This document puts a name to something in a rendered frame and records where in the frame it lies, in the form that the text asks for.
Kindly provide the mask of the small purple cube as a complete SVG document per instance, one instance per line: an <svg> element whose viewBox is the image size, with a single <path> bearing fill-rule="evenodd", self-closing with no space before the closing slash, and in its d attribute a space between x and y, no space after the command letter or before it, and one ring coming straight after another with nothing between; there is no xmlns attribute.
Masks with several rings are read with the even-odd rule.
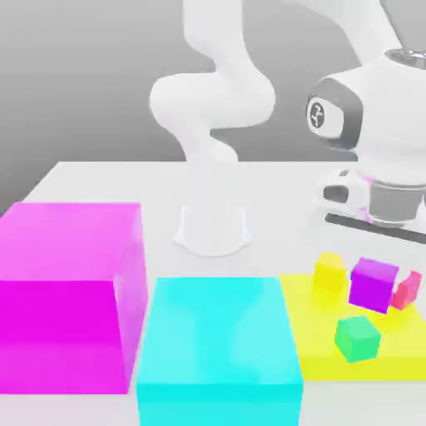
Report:
<svg viewBox="0 0 426 426"><path fill-rule="evenodd" d="M397 265L360 257L350 274L348 302L386 315L398 272Z"/></svg>

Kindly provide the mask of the small yellow cube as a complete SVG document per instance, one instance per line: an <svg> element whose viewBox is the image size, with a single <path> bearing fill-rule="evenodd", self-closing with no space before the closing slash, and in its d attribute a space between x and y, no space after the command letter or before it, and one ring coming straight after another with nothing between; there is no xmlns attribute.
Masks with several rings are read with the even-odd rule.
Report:
<svg viewBox="0 0 426 426"><path fill-rule="evenodd" d="M338 291L346 282L346 268L339 254L325 251L315 262L314 285Z"/></svg>

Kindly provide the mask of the large cyan box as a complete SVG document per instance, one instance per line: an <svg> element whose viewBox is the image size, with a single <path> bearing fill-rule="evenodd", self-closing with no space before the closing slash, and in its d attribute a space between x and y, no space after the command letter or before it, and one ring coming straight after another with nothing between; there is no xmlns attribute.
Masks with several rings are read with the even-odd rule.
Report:
<svg viewBox="0 0 426 426"><path fill-rule="evenodd" d="M299 426L304 381L275 277L161 277L136 376L140 426Z"/></svg>

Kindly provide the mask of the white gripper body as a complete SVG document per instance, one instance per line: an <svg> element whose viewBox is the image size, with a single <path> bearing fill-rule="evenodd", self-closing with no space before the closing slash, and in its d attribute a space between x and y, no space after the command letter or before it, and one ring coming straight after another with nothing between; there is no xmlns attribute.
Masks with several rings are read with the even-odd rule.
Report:
<svg viewBox="0 0 426 426"><path fill-rule="evenodd" d="M323 248L346 260L363 256L382 261L426 261L426 234L328 213L323 221Z"/></svg>

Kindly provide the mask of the small green cube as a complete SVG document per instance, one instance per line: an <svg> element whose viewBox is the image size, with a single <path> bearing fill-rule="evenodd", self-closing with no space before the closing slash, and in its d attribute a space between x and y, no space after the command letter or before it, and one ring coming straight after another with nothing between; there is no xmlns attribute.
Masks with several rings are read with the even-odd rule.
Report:
<svg viewBox="0 0 426 426"><path fill-rule="evenodd" d="M366 315L339 319L334 342L340 353L351 364L374 359L381 341L381 333Z"/></svg>

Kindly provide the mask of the large magenta box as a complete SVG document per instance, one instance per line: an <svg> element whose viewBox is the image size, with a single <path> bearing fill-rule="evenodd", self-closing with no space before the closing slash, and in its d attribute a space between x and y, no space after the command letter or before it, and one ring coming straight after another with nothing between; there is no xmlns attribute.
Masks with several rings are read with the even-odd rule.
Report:
<svg viewBox="0 0 426 426"><path fill-rule="evenodd" d="M137 203L0 216L0 394L125 394L146 312Z"/></svg>

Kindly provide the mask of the small red cube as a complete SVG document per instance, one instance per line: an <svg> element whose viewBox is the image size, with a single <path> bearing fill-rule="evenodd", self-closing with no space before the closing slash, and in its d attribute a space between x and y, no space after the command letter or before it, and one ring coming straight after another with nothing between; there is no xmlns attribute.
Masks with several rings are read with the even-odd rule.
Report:
<svg viewBox="0 0 426 426"><path fill-rule="evenodd" d="M397 310L406 309L415 301L421 282L422 275L412 270L409 277L400 283L397 292L392 294L390 305Z"/></svg>

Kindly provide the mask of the large yellow box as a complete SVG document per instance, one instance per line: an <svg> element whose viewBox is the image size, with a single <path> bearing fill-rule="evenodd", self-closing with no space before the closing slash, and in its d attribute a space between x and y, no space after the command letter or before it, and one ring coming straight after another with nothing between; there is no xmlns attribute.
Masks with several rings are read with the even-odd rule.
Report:
<svg viewBox="0 0 426 426"><path fill-rule="evenodd" d="M385 315L348 303L341 292L317 288L307 274L280 276L285 304L306 381L425 381L426 321L416 305ZM365 315L381 333L374 359L348 362L334 342L338 320Z"/></svg>

